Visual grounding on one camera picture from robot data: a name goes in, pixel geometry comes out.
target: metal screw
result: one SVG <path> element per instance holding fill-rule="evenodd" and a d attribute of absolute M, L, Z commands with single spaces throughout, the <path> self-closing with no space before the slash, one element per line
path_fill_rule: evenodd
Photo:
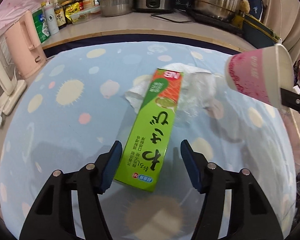
<path fill-rule="evenodd" d="M 208 163 L 208 168 L 214 170 L 217 167 L 215 163 Z"/>
<path fill-rule="evenodd" d="M 61 171 L 56 170 L 53 172 L 53 176 L 58 177 L 61 174 Z"/>
<path fill-rule="evenodd" d="M 93 163 L 89 163 L 89 164 L 87 164 L 86 169 L 87 170 L 93 170 L 94 167 L 95 167 L 95 165 Z"/>
<path fill-rule="evenodd" d="M 248 169 L 243 169 L 242 170 L 242 174 L 243 175 L 249 175 L 250 174 L 250 171 Z"/>

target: blue gripper pad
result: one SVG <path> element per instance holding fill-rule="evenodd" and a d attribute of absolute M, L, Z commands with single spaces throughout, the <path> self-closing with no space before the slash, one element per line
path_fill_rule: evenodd
<path fill-rule="evenodd" d="M 102 181 L 99 187 L 101 194 L 104 193 L 108 188 L 110 188 L 115 172 L 117 171 L 117 168 L 119 166 L 122 155 L 121 142 L 115 141 L 110 151 L 106 155 L 108 155 L 108 160 L 102 170 Z"/>
<path fill-rule="evenodd" d="M 180 151 L 192 186 L 202 193 L 202 176 L 208 161 L 203 154 L 194 152 L 187 140 L 181 142 Z"/>

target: soap dispenser bottle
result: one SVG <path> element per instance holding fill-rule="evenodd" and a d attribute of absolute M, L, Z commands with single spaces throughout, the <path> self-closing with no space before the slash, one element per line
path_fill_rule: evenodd
<path fill-rule="evenodd" d="M 95 6 L 95 0 L 83 0 L 83 8 L 88 9 Z"/>

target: white paper towel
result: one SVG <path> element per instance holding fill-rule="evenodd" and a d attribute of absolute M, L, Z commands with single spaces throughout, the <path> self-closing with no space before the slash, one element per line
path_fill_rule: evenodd
<path fill-rule="evenodd" d="M 200 109 L 209 106 L 210 100 L 216 93 L 215 76 L 210 71 L 182 63 L 172 63 L 162 69 L 184 73 L 178 111 L 183 111 L 191 117 L 196 116 Z M 136 113 L 139 112 L 150 81 L 151 77 L 125 92 L 126 99 Z"/>

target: pink dot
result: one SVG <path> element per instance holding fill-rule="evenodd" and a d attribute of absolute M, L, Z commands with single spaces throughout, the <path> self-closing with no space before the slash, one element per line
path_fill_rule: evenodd
<path fill-rule="evenodd" d="M 79 123 L 80 124 L 87 124 L 91 120 L 91 115 L 88 113 L 83 113 L 79 117 Z"/>
<path fill-rule="evenodd" d="M 55 82 L 54 81 L 52 81 L 50 84 L 49 84 L 49 88 L 51 89 L 51 88 L 53 88 L 54 86 L 55 86 Z"/>

